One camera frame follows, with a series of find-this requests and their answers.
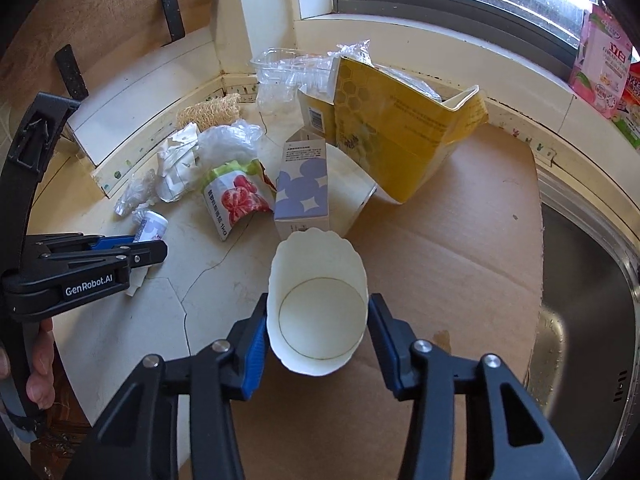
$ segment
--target loofah sponge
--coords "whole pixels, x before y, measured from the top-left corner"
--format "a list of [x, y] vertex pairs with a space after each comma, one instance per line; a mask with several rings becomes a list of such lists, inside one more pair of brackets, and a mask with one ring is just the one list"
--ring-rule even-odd
[[203, 132], [212, 126], [231, 124], [240, 118], [240, 94], [214, 97], [181, 110], [177, 114], [176, 128], [181, 130], [189, 123], [196, 123]]

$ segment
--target white paper bowl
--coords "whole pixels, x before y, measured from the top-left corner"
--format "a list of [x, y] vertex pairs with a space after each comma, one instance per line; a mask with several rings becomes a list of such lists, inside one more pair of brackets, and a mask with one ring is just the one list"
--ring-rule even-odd
[[316, 228], [292, 233], [271, 263], [271, 348], [293, 372], [335, 372], [362, 341], [368, 297], [362, 260], [347, 240]]

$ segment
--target pink package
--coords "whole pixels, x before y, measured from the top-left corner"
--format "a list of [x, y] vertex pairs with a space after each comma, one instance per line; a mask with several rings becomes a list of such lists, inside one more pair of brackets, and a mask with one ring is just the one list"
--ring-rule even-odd
[[618, 22], [600, 6], [585, 13], [569, 86], [610, 119], [625, 89], [632, 45]]

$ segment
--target cardboard sheet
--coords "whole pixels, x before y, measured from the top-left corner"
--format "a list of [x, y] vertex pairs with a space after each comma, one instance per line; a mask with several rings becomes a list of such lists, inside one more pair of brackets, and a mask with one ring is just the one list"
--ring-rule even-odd
[[[453, 354], [495, 352], [524, 378], [542, 295], [542, 216], [529, 147], [481, 126], [404, 205], [373, 197], [348, 235], [392, 313]], [[456, 403], [453, 475], [465, 461]], [[395, 479], [411, 402], [385, 388], [368, 334], [322, 378], [272, 355], [260, 389], [233, 405], [249, 479]]]

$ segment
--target crumpled paper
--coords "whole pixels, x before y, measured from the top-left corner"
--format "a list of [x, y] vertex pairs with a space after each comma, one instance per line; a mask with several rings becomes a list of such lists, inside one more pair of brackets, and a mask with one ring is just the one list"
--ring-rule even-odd
[[190, 191], [200, 176], [194, 149], [198, 144], [198, 126], [187, 124], [167, 137], [158, 151], [156, 193], [164, 202], [175, 202]]

